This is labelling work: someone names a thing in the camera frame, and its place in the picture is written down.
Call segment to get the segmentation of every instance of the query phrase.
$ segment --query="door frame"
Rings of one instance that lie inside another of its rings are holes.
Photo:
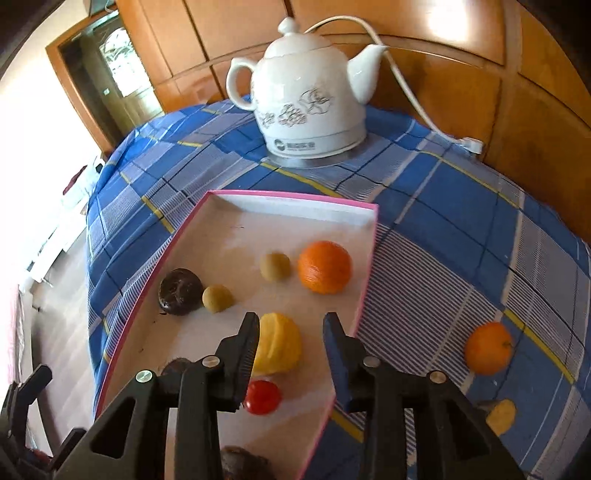
[[[76,25],[62,33],[45,48],[51,66],[53,67],[57,79],[61,83],[68,100],[74,107],[74,110],[80,117],[80,120],[82,120],[82,123],[86,129],[89,131],[90,136],[94,139],[101,152],[104,154],[110,154],[115,149],[116,145],[111,143],[105,132],[103,132],[102,128],[96,121],[95,117],[92,115],[90,109],[84,103],[84,100],[82,99],[82,96],[80,95],[80,92],[78,91],[78,88],[76,87],[76,84],[74,83],[74,80],[72,79],[72,76],[70,75],[70,72],[66,66],[66,62],[61,55],[60,47],[71,40],[73,37],[80,34],[82,30],[92,25],[97,20],[100,20],[101,18],[111,14],[116,10],[117,7],[113,6],[111,12],[103,11],[81,20]]]

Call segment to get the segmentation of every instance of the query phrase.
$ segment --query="floral pattern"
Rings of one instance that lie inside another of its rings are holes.
[[[280,125],[293,127],[298,124],[305,124],[307,122],[306,115],[300,108],[296,108],[293,103],[287,103],[283,106],[281,113],[277,117]]]
[[[261,113],[258,115],[258,120],[263,128],[269,128],[269,125],[275,123],[275,114],[271,112]]]
[[[306,113],[317,115],[329,111],[331,100],[332,97],[325,89],[315,86],[300,95],[299,104],[304,107]]]

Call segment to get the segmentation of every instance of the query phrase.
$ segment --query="kettle spout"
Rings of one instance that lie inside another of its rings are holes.
[[[347,63],[347,77],[356,100],[365,105],[378,83],[379,62],[386,45],[368,45]]]

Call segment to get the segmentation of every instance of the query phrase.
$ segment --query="white wall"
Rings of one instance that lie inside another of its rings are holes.
[[[68,100],[45,47],[87,16],[65,0],[31,35],[0,79],[0,208],[19,263],[38,246],[70,178],[100,153]]]

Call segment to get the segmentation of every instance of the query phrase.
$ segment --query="floor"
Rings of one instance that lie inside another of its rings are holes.
[[[86,235],[62,252],[46,275],[53,285],[33,289],[39,308],[32,326],[33,364],[47,364],[53,380],[40,399],[40,410],[52,450],[72,428],[93,421],[94,380],[87,342]]]

